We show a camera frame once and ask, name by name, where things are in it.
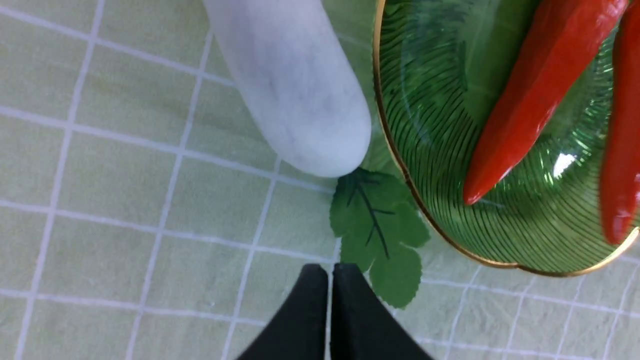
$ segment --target green leaf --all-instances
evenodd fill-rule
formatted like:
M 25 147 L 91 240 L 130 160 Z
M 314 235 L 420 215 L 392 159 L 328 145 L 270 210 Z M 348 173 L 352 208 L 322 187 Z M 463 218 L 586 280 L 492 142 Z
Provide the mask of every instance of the green leaf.
M 387 304 L 404 308 L 415 297 L 422 276 L 422 261 L 418 253 L 400 244 L 391 246 L 390 259 L 378 258 L 369 277 L 373 291 Z
M 429 240 L 429 231 L 406 184 L 389 174 L 356 169 L 338 180 L 330 220 L 334 234 L 342 237 L 340 260 L 371 270 L 373 290 L 389 305 L 409 304 L 422 274 L 415 248 Z

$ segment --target glass plate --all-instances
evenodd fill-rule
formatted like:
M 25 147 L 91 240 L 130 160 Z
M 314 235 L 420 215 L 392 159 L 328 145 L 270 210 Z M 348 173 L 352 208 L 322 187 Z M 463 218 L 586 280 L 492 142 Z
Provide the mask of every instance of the glass plate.
M 462 198 L 472 152 L 539 2 L 380 0 L 376 95 L 390 148 L 445 239 L 487 265 L 579 275 L 619 256 L 639 232 L 611 246 L 598 212 L 615 32 L 527 157 L 476 205 Z

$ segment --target chili pepper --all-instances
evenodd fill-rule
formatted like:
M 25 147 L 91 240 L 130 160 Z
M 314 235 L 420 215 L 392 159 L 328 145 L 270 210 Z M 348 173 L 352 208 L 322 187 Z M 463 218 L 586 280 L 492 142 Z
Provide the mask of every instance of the chili pepper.
M 463 192 L 468 205 L 489 192 L 531 150 L 627 5 L 628 0 L 542 0 L 476 145 Z
M 640 3 L 620 22 L 613 55 L 613 111 L 600 173 L 600 216 L 605 237 L 628 235 L 640 197 Z

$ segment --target table surface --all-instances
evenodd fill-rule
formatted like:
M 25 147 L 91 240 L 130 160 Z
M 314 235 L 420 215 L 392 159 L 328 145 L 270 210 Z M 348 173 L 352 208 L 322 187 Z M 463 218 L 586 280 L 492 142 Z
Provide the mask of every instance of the table surface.
M 375 2 L 324 4 L 373 105 Z M 0 0 L 0 63 L 0 359 L 233 359 L 339 259 L 335 180 L 266 145 L 200 0 Z M 571 279 L 420 254 L 392 312 L 438 359 L 640 353 L 639 247 Z

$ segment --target gold rim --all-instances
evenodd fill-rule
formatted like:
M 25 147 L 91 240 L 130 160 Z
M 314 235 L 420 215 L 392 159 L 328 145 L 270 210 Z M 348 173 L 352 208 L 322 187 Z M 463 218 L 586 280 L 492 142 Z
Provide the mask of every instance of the gold rim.
M 578 276 L 578 275 L 583 275 L 583 274 L 588 274 L 592 271 L 598 270 L 606 265 L 608 265 L 609 263 L 611 263 L 612 261 L 614 261 L 616 258 L 618 258 L 618 256 L 622 255 L 622 253 L 624 253 L 632 244 L 633 242 L 636 240 L 638 234 L 640 234 L 640 227 L 636 227 L 630 234 L 629 236 L 627 236 L 627 238 L 625 239 L 625 241 L 623 241 L 623 243 L 615 250 L 613 251 L 609 256 L 607 256 L 605 259 L 603 259 L 601 262 L 583 269 L 583 270 L 579 270 L 579 271 L 575 271 L 575 272 L 544 272 L 544 271 L 540 271 L 534 268 L 530 268 L 528 266 L 525 265 L 521 265 L 519 263 L 502 263 L 500 261 L 494 261 L 491 259 L 486 259 L 483 258 L 482 256 L 478 256 L 477 254 L 474 254 L 470 251 L 468 251 L 467 249 L 464 249 L 462 246 L 460 246 L 459 244 L 457 244 L 455 241 L 453 241 L 452 239 L 450 239 L 450 237 L 448 237 L 444 231 L 442 231 L 442 229 L 440 227 L 438 227 L 438 225 L 436 224 L 436 222 L 434 221 L 433 217 L 431 216 L 431 214 L 429 213 L 429 211 L 427 210 L 427 207 L 424 205 L 424 202 L 422 201 L 422 198 L 420 198 L 420 195 L 418 193 L 418 189 L 415 187 L 415 184 L 413 183 L 413 180 L 411 179 L 411 176 L 409 175 L 409 170 L 406 166 L 406 164 L 404 164 L 404 161 L 402 160 L 402 158 L 400 157 L 400 154 L 397 150 L 397 147 L 394 143 L 394 140 L 391 136 L 391 131 L 389 129 L 389 125 L 387 122 L 387 115 L 385 113 L 385 107 L 382 101 L 382 85 L 381 85 L 381 75 L 380 75 L 380 36 L 381 36 L 381 31 L 382 31 L 382 18 L 384 15 L 384 11 L 385 11 L 385 5 L 386 5 L 387 0 L 378 0 L 378 7 L 376 9 L 376 21 L 375 21 L 375 25 L 374 25 L 374 30 L 373 30 L 373 82 L 374 82 L 374 89 L 376 92 L 376 103 L 378 105 L 378 115 L 380 118 L 380 124 L 382 126 L 382 130 L 385 134 L 385 139 L 387 141 L 387 147 L 389 148 L 389 150 L 391 151 L 394 161 L 396 163 L 396 165 L 400 168 L 402 175 L 404 177 L 404 181 L 406 182 L 407 186 L 409 186 L 409 189 L 411 190 L 411 194 L 413 195 L 413 198 L 415 199 L 416 203 L 418 204 L 418 207 L 420 208 L 420 211 L 422 212 L 422 214 L 426 217 L 427 221 L 429 222 L 429 224 L 431 225 L 431 227 L 438 233 L 440 234 L 440 236 L 442 236 L 442 238 L 444 240 L 446 240 L 446 242 L 448 242 L 449 244 L 451 244 L 451 246 L 453 246 L 458 252 L 460 252 L 461 254 L 465 255 L 466 257 L 473 259 L 477 262 L 479 262 L 482 265 L 486 265 L 486 266 L 490 266 L 490 267 L 494 267 L 494 268 L 519 268 L 521 270 L 524 270 L 526 272 L 530 272 L 532 274 L 537 274 L 537 275 L 542 275 L 542 276 L 549 276 L 549 277 L 572 277 L 572 276 Z

